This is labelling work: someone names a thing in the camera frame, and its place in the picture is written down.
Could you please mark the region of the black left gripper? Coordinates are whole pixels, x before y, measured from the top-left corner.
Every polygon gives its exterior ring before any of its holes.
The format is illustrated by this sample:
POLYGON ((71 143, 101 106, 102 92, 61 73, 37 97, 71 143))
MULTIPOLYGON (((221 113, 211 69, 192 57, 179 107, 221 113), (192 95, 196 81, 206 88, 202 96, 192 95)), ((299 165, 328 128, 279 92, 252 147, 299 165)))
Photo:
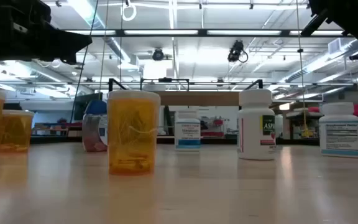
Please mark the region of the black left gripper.
MULTIPOLYGON (((0 60, 28 59, 35 33, 51 21, 51 8, 40 0, 0 0, 0 60)), ((89 35, 50 26, 51 49, 42 50, 42 60, 76 64, 76 52, 92 43, 89 35)))

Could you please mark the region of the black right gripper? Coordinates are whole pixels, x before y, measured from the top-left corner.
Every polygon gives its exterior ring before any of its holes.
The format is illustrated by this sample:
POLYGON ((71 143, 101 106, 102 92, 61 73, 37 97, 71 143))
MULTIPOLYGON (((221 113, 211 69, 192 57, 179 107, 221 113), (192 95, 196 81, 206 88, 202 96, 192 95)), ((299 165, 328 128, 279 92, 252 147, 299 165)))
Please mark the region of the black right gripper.
POLYGON ((337 24, 343 35, 358 40, 358 0, 310 0, 312 20, 304 27, 301 36, 311 36, 324 22, 337 24))

